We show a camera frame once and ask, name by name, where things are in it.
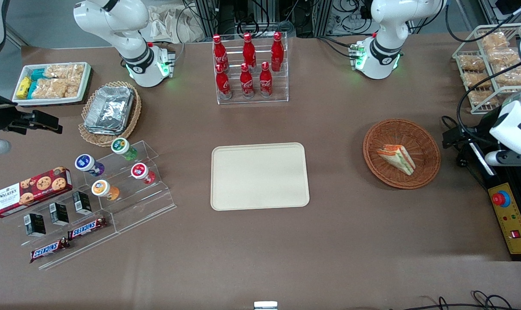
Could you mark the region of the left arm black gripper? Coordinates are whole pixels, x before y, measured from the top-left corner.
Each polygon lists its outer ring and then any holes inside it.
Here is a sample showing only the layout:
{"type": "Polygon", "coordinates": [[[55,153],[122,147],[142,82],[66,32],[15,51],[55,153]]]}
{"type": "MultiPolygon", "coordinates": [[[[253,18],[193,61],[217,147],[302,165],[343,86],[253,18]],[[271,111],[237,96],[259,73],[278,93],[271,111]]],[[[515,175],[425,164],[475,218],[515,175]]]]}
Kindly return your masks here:
{"type": "Polygon", "coordinates": [[[499,140],[490,134],[490,129],[504,121],[509,111],[502,112],[503,108],[498,107],[484,114],[480,122],[472,128],[471,136],[468,131],[460,127],[453,127],[442,133],[442,147],[449,149],[461,149],[462,153],[483,153],[479,143],[483,145],[498,145],[499,140]]]}

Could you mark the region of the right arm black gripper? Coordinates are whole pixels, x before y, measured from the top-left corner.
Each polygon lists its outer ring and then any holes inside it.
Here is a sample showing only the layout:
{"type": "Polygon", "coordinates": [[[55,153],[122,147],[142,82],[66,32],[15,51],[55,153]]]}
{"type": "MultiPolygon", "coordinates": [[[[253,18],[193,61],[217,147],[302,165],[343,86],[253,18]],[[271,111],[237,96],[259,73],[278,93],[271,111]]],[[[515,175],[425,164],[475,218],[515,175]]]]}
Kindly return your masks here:
{"type": "Polygon", "coordinates": [[[18,110],[16,104],[0,96],[0,131],[16,132],[26,135],[28,130],[42,129],[54,133],[62,133],[62,125],[55,116],[42,111],[32,113],[18,110]]]}

